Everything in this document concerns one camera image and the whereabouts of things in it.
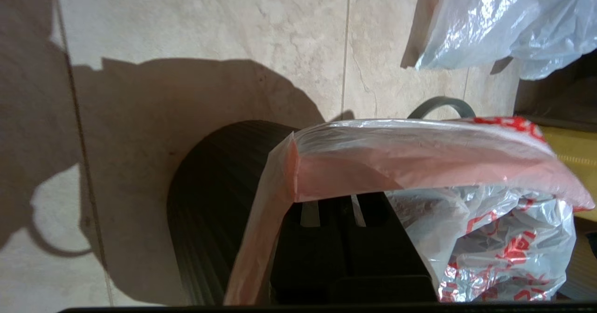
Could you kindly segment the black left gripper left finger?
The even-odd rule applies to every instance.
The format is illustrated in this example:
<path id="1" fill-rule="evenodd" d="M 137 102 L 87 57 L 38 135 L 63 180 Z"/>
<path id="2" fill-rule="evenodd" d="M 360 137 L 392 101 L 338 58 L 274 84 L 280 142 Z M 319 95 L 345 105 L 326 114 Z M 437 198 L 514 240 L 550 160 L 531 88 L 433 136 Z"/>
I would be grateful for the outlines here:
<path id="1" fill-rule="evenodd" d="M 301 202 L 286 212 L 271 270 L 277 304 L 330 304 L 332 286 L 346 275 L 335 203 Z M 312 205 L 318 207 L 319 226 L 305 227 L 303 209 Z"/>

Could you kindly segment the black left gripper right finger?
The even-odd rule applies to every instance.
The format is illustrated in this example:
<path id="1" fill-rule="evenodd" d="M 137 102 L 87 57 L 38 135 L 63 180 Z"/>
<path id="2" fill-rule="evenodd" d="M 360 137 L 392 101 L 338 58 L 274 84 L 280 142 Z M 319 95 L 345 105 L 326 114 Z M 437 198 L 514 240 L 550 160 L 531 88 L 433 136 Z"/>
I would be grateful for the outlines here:
<path id="1" fill-rule="evenodd" d="M 437 296 L 422 258 L 383 192 L 356 196 L 363 227 L 349 220 L 346 235 L 351 304 L 435 303 Z"/>

